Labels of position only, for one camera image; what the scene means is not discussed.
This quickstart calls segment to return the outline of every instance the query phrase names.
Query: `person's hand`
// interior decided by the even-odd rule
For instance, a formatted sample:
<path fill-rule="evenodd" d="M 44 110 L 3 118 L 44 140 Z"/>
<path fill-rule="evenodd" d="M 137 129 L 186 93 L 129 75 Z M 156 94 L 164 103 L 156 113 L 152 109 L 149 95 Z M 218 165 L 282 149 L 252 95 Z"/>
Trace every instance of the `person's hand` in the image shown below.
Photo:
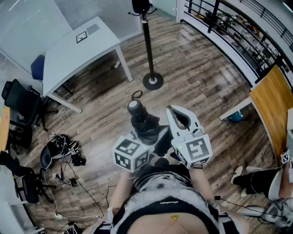
<path fill-rule="evenodd" d="M 123 170 L 120 175 L 122 178 L 127 179 L 127 180 L 133 180 L 136 177 L 135 173 L 132 173 L 127 170 Z"/>

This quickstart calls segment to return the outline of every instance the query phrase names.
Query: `white sneaker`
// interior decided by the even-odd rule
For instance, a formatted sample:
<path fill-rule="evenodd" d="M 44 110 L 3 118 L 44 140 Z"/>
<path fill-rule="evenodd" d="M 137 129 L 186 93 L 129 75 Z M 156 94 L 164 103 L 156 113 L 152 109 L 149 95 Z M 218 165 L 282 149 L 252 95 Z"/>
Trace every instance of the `white sneaker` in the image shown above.
<path fill-rule="evenodd" d="M 241 197 L 246 197 L 247 194 L 246 194 L 246 188 L 244 188 L 242 191 L 241 191 L 241 194 L 240 194 Z"/>
<path fill-rule="evenodd" d="M 243 170 L 243 166 L 239 166 L 236 171 L 234 172 L 234 175 L 231 178 L 231 184 L 233 184 L 233 180 L 237 177 L 240 176 Z"/>

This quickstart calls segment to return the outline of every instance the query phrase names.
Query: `wooden floor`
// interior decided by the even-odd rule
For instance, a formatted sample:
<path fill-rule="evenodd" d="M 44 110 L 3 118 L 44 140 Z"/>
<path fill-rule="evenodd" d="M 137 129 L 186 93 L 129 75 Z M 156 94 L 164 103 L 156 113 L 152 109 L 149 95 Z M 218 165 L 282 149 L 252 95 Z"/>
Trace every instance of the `wooden floor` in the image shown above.
<path fill-rule="evenodd" d="M 218 118 L 229 108 L 249 96 L 250 87 L 241 74 L 205 39 L 199 32 L 184 23 L 175 23 L 154 13 L 149 17 L 152 38 L 154 67 L 164 77 L 164 85 L 156 91 L 148 91 L 142 85 L 143 76 L 149 72 L 143 35 L 123 43 L 122 51 L 133 77 L 128 82 L 120 66 L 114 69 L 118 56 L 110 53 L 90 65 L 72 78 L 68 87 L 74 92 L 68 94 L 62 88 L 59 94 L 82 109 L 78 114 L 64 106 L 52 108 L 58 114 L 46 119 L 49 133 L 68 134 L 81 145 L 81 153 L 87 159 L 85 166 L 73 167 L 79 181 L 90 192 L 105 211 L 107 187 L 116 185 L 120 168 L 113 164 L 111 147 L 120 135 L 132 130 L 130 115 L 126 104 L 131 94 L 142 90 L 141 102 L 147 110 L 161 118 L 166 124 L 165 108 L 169 104 L 183 106 L 193 111 L 205 132 L 209 134 L 213 150 L 213 159 L 205 168 L 216 195 L 241 205 L 264 205 L 268 202 L 263 195 L 240 198 L 241 189 L 230 184 L 234 170 L 239 166 L 268 167 L 276 165 L 273 151 L 265 128 L 255 109 L 250 106 L 250 119 L 237 124 Z M 48 133 L 37 128 L 33 133 L 33 143 L 29 150 L 21 150 L 18 156 L 21 165 L 27 161 L 31 151 L 39 144 L 46 144 Z M 36 149 L 28 163 L 37 172 L 40 168 L 41 147 Z M 60 162 L 47 170 L 46 181 L 55 184 L 53 173 L 60 171 Z M 65 170 L 66 178 L 74 177 L 69 167 Z M 64 217 L 93 216 L 101 214 L 96 204 L 81 186 L 72 188 L 58 185 L 53 190 L 57 201 L 57 212 Z M 222 203 L 232 210 L 239 207 Z M 28 204 L 28 210 L 35 223 L 46 228 L 48 234 L 56 233 L 62 226 L 53 219 L 53 204 L 40 197 L 38 204 Z M 68 218 L 91 225 L 96 218 Z M 250 233 L 272 234 L 277 228 L 262 225 L 257 219 L 250 218 Z"/>

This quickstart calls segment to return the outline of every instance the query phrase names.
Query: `black pole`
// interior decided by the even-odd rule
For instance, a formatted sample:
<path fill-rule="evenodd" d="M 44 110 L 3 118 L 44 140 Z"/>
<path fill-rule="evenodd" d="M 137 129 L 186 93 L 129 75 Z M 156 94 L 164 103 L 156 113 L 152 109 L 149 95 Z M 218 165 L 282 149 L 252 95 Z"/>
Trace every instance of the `black pole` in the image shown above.
<path fill-rule="evenodd" d="M 216 14 L 219 8 L 219 0 L 216 0 L 215 6 L 214 6 L 214 11 L 212 12 L 212 19 L 210 20 L 210 25 L 209 25 L 209 29 L 207 30 L 208 33 L 211 33 L 212 31 L 212 26 L 213 26 L 213 22 L 215 22 L 216 18 Z"/>
<path fill-rule="evenodd" d="M 150 37 L 150 30 L 148 27 L 148 21 L 142 15 L 144 20 L 142 21 L 142 28 L 143 28 L 143 34 L 145 36 L 145 41 L 146 41 L 146 52 L 147 52 L 147 59 L 148 59 L 148 65 L 150 67 L 150 75 L 151 75 L 151 80 L 155 80 L 155 74 L 154 74 L 154 64 L 152 61 L 152 45 L 151 45 L 151 37 Z"/>
<path fill-rule="evenodd" d="M 141 16 L 142 16 L 143 34 L 145 36 L 145 41 L 146 41 L 146 52 L 147 52 L 148 65 L 150 68 L 150 73 L 146 74 L 143 77 L 142 83 L 148 90 L 157 90 L 162 87 L 162 85 L 164 83 L 164 79 L 161 76 L 161 74 L 154 72 L 154 64 L 152 61 L 151 36 L 150 36 L 150 30 L 148 27 L 147 16 L 146 16 L 146 13 L 144 10 L 142 10 Z"/>
<path fill-rule="evenodd" d="M 189 8 L 192 8 L 192 0 L 190 0 L 190 3 L 189 3 Z"/>

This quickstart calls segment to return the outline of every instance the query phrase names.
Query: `white table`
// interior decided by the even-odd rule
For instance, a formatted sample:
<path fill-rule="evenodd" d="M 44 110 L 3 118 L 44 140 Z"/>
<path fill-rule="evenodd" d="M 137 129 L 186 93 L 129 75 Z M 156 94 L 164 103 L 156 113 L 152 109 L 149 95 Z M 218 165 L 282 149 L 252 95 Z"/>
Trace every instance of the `white table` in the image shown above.
<path fill-rule="evenodd" d="M 13 210 L 13 206 L 27 203 L 20 202 L 19 204 L 11 205 L 8 202 L 0 202 L 0 233 L 2 234 L 35 234 L 45 230 L 45 228 L 32 227 L 24 229 L 18 220 L 17 215 Z"/>
<path fill-rule="evenodd" d="M 97 24 L 100 29 L 90 35 L 87 33 L 86 39 L 76 43 L 76 36 L 86 31 L 93 24 Z M 46 52 L 43 96 L 49 96 L 64 106 L 80 113 L 81 108 L 58 96 L 54 91 L 75 73 L 112 50 L 116 50 L 128 80 L 132 81 L 119 44 L 120 40 L 99 17 L 89 20 L 66 35 Z"/>

